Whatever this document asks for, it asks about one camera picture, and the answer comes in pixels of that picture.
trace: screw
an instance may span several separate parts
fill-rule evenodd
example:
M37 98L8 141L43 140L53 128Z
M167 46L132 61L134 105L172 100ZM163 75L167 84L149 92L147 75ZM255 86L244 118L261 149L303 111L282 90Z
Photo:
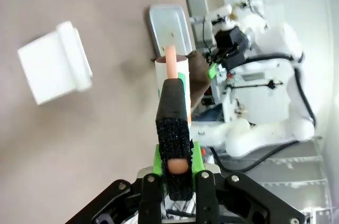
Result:
M147 178L147 180L148 180L150 183L152 183L152 182L154 182L155 179L154 179L153 176L150 175L150 176Z
M124 185L123 183L120 183L119 184L119 189L120 190L123 190L123 189L125 189L126 188L126 185Z
M239 182L239 177L238 176L236 176L236 175L233 175L232 177L231 177L231 180L233 181L233 182Z
M296 218L291 219L290 221L291 224L299 224L299 220Z
M201 173L202 178L208 178L210 175L207 172Z

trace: black cable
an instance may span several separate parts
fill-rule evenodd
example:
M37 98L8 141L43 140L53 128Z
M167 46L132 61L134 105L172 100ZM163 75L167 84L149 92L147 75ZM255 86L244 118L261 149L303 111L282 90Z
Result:
M218 166L225 172L242 172L242 173L246 173L247 171L250 171L251 169L255 168L257 165L259 165L260 163L262 163L263 161L267 160L268 158L270 158L272 155L279 153L280 151L299 143L298 140L294 140L292 142L289 142L287 144L283 144L280 145L278 147L276 147L275 149L273 149L272 151L270 151L269 153L265 154L263 157L261 157L260 159L256 160L254 163L250 164L247 167L241 168L241 169L230 169L225 167L222 163L221 160L219 158L219 156L217 155L217 152L215 151L215 149L213 147L210 147L213 157L214 159L217 161Z
M266 60L272 60L272 59L284 59L287 61L293 61L293 57L286 55L285 53L269 53L267 55L259 55L259 56L255 56L255 57L251 57L251 58L247 58L241 65L244 64L249 64L251 62L255 62L255 61L266 61Z
M304 60L305 60L305 54L304 54L304 52L302 52L302 53L301 53L301 56L300 56L299 59L298 59L298 63L300 64L300 63L302 63Z
M306 107L306 109L307 109L307 112L308 112L309 116L310 116L311 119L313 120L313 126L314 126L314 128L316 128L316 127L317 127L317 120L316 120L316 117L315 117L315 115L314 115L314 113L313 113L313 110L312 110L310 104L308 103L308 100L307 100L307 98L306 98L306 96L305 96L305 93L304 93L304 91L302 90L301 83L300 83L300 77L301 77L300 74L301 74L301 73L300 73L300 70L299 70L298 68L295 68L295 78L296 78L297 88L298 88L299 94L300 94L300 96L301 96L301 98L302 98L302 101L303 101L304 104L305 104L305 107Z
M179 217L186 217L186 218L195 218L196 214L194 213L188 213L188 212L183 212L183 211L178 211L178 210L173 210L173 209L167 209L166 210L169 214L179 216ZM233 224L243 224L244 221L240 217L233 217L233 216L219 216L219 222L221 223L233 223Z
M167 209L166 210L168 214L179 216L179 217L186 217L186 218L194 218L195 214L194 213L188 213L188 212L183 212L179 210L173 210L173 209Z
M210 56L212 56L212 51L205 41L205 21L206 21L205 18L206 16L203 17L203 21L202 21L202 41L205 44L206 48L208 49Z

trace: beige table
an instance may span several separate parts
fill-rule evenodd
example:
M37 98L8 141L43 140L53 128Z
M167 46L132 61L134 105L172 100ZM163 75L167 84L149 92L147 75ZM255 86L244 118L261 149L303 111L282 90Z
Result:
M63 224L112 181L133 182L152 165L158 96L146 12L156 3L179 4L188 18L185 0L0 0L0 223ZM37 106L16 51L66 20L93 88Z

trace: wire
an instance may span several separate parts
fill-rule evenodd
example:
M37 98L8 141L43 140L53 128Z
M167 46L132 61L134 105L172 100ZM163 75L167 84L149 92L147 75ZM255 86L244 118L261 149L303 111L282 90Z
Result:
M188 212L183 212L183 211L173 210L173 209L167 209L166 211L168 214L179 216L179 217L187 217L187 218L195 217L194 213L188 213Z
M298 88L299 94L300 94L300 96L301 96L301 98L302 98L302 101L303 101L304 104L305 104L305 107L306 107L306 109L307 109L307 112L308 112L309 116L310 116L311 119L313 120L313 126L314 126L314 128L316 128L316 127L317 127L317 119L316 119L316 117L315 117L315 115L314 115L314 113L313 113L313 110L312 110L310 104L309 104L308 101L307 101L307 98L306 98L306 96L305 96L304 91L302 90L301 83L300 83L300 77L301 77L301 72L300 72L300 70L299 70L298 68L295 68L295 78L296 78L296 83L297 83L297 88Z
M270 80L267 84L256 84L256 85L236 85L236 86L233 86L233 85L226 85L226 87L229 87L231 89L241 89L241 88L254 88L254 87L262 87L262 86L266 86L268 87L269 89L272 89L274 90L276 86L278 85L283 85L283 82L278 82L278 83L275 83L273 80Z
M249 64L251 62L266 61L266 60L272 60L272 59L284 59L287 61L294 61L292 56L286 55L285 53L269 53L267 55L258 55L255 57L247 58L239 66Z
M280 151L290 147L290 146L293 146L295 144L299 143L298 140L294 140L290 143L287 143L287 144L283 144L283 145L280 145L278 147L276 147L275 149L273 149L272 151L270 151L269 153L265 154L263 157L261 157L260 159L256 160L254 163L250 164L249 166L247 167L244 167L244 168L241 168L241 169L230 169L230 168L227 168L225 167L222 163L221 163L221 160L217 154L217 152L215 151L215 149L213 147L210 147L211 151L212 151L212 154L213 154L213 157L214 159L216 159L217 161L217 164L218 166L225 172L229 172L229 173L232 173L232 172L242 172L242 173L246 173L248 171L250 171L251 169L255 168L257 165L259 165L260 163L264 162L265 160L267 160L268 158L270 158L272 155L274 154L277 154L279 153Z
M206 16L203 17L203 21L202 21L202 41L205 44L205 46L208 49L210 56L211 56L212 51L211 51L210 47L207 45L206 40L205 40L205 21L206 21Z

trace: metal tray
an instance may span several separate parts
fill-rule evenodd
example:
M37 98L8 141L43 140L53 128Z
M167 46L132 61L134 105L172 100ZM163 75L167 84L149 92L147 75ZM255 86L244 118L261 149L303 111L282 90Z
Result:
M175 45L177 55L188 55L192 44L185 13L178 5L158 4L149 9L149 23L157 55L165 56L165 48Z

